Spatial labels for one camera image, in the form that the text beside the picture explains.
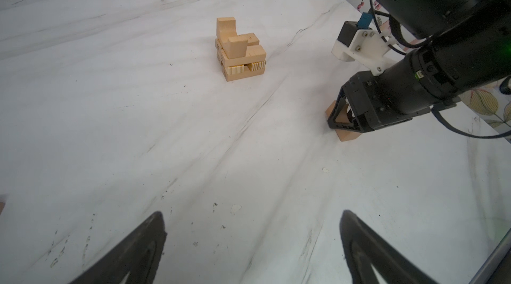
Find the plain wood block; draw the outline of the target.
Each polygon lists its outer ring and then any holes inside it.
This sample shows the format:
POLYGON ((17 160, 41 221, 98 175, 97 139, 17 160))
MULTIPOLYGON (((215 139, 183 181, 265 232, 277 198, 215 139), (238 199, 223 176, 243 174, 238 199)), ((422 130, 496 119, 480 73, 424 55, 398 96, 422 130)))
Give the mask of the plain wood block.
POLYGON ((229 59, 223 49, 217 50, 217 53, 221 64, 225 67, 235 67, 266 60, 266 51, 263 49, 262 45, 248 46, 246 56, 241 58, 229 59))
POLYGON ((245 70, 242 74, 239 74, 239 75, 231 75, 231 76, 228 76, 225 71, 224 71, 224 67, 222 67, 222 73, 226 79, 227 82, 230 82, 230 81, 234 81, 234 80, 241 80, 241 79, 246 79, 246 78, 250 78, 250 77, 253 77, 253 76, 259 76, 259 75, 263 75, 263 73, 265 72, 266 69, 262 69, 262 70, 259 70, 259 71, 255 71, 255 72, 250 72, 248 70, 248 67, 245 65, 245 70))

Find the printed monkey wood block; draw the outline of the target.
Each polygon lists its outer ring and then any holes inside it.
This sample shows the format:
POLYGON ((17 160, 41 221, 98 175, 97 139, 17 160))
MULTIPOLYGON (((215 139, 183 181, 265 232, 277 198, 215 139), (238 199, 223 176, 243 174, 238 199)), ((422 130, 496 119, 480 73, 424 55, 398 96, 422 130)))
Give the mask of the printed monkey wood block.
POLYGON ((263 60, 255 63, 249 63, 246 66, 250 72, 255 72, 266 68, 266 61, 263 60))

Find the engraved long wood block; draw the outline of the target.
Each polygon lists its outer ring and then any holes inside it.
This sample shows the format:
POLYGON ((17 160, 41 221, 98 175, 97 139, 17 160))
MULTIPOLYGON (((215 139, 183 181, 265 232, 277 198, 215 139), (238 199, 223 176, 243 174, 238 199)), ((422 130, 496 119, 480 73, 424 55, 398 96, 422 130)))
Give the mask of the engraved long wood block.
POLYGON ((221 35, 216 39, 216 48, 223 49, 225 52, 231 52, 235 55, 244 55, 247 47, 259 45, 259 39, 254 33, 243 35, 221 35))

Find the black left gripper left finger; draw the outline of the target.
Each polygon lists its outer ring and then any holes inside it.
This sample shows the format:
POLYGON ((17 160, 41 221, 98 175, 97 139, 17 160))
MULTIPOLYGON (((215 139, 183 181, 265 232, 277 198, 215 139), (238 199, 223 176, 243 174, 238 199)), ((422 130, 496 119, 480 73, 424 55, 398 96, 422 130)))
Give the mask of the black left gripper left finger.
POLYGON ((154 212, 73 283, 152 283, 167 233, 161 212, 154 212))

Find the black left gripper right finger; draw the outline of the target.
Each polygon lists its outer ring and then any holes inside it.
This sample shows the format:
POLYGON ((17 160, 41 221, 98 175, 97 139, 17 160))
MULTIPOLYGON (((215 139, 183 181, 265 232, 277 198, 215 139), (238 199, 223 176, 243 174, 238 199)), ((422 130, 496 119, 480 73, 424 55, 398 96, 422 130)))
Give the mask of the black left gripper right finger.
POLYGON ((339 231, 346 263, 354 283, 378 283, 376 271, 387 283, 435 282, 352 211, 343 212, 339 231))

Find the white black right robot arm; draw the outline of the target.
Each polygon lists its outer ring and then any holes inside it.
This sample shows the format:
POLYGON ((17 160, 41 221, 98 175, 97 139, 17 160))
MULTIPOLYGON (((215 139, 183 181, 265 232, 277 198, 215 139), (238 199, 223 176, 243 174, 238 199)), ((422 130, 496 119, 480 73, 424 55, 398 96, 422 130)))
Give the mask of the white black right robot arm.
POLYGON ((342 87, 327 123, 363 134, 432 113, 440 118, 462 93, 510 78, 510 0, 376 0, 391 32, 371 10, 344 23, 333 46, 365 71, 342 87))

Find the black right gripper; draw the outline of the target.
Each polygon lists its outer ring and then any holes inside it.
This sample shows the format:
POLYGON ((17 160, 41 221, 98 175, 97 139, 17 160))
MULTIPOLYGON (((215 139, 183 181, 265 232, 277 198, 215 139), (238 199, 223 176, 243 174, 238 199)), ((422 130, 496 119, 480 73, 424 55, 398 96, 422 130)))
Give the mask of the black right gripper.
POLYGON ((426 106, 410 114, 399 112, 384 94, 377 78, 369 71, 356 73, 341 87, 333 110, 328 113, 327 123, 331 129, 343 129, 335 119, 346 104, 351 109, 349 119, 353 126, 344 129, 354 132, 381 130, 431 111, 431 107, 426 106))

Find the printed small wood block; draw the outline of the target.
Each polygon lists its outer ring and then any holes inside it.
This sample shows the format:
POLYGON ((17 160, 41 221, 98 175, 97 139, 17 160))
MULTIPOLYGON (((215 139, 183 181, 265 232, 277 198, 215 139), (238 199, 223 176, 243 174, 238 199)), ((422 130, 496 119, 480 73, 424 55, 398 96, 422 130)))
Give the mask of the printed small wood block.
POLYGON ((244 70, 245 70, 244 65, 224 67, 224 71, 228 76, 242 74, 244 72, 244 70))

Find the wood arch block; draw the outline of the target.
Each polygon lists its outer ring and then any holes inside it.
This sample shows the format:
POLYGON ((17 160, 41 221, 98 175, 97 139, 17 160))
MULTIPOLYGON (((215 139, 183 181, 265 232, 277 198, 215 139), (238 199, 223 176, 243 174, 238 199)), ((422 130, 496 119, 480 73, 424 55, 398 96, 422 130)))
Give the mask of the wood arch block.
POLYGON ((244 58, 246 56, 250 37, 237 33, 234 17, 217 18, 216 35, 229 59, 244 58))
POLYGON ((341 112, 340 115, 337 116, 335 119, 336 122, 340 122, 341 126, 343 127, 342 130, 336 129, 337 136, 341 142, 346 142, 350 140, 355 140, 358 138, 361 133, 360 132, 354 132, 350 130, 345 130, 344 128, 352 127, 353 125, 350 123, 349 119, 349 113, 351 112, 351 109, 348 104, 346 104, 341 112))

